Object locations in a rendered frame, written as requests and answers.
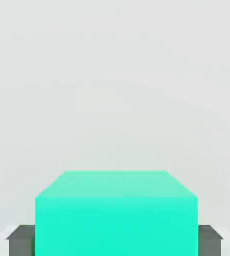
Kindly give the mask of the small turquoise cube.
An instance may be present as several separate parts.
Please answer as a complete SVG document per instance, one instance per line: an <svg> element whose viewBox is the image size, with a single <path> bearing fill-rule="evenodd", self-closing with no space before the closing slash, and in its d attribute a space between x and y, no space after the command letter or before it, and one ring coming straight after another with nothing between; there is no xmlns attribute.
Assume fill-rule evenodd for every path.
<svg viewBox="0 0 230 256"><path fill-rule="evenodd" d="M199 256L198 198L166 171L67 171L36 197L35 256Z"/></svg>

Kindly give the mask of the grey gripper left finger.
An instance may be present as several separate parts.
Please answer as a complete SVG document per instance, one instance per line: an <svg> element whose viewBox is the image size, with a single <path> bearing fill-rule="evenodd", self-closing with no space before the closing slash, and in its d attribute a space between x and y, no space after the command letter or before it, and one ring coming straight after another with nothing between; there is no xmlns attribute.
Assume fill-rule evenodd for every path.
<svg viewBox="0 0 230 256"><path fill-rule="evenodd" d="M9 225L1 231L0 256L35 256L35 226Z"/></svg>

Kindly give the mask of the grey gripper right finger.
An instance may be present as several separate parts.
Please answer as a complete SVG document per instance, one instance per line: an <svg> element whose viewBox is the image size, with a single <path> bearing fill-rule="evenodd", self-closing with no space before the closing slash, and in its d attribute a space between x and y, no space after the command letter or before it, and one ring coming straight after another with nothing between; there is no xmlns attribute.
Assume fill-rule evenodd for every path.
<svg viewBox="0 0 230 256"><path fill-rule="evenodd" d="M198 256L230 256L230 231L211 225L198 227Z"/></svg>

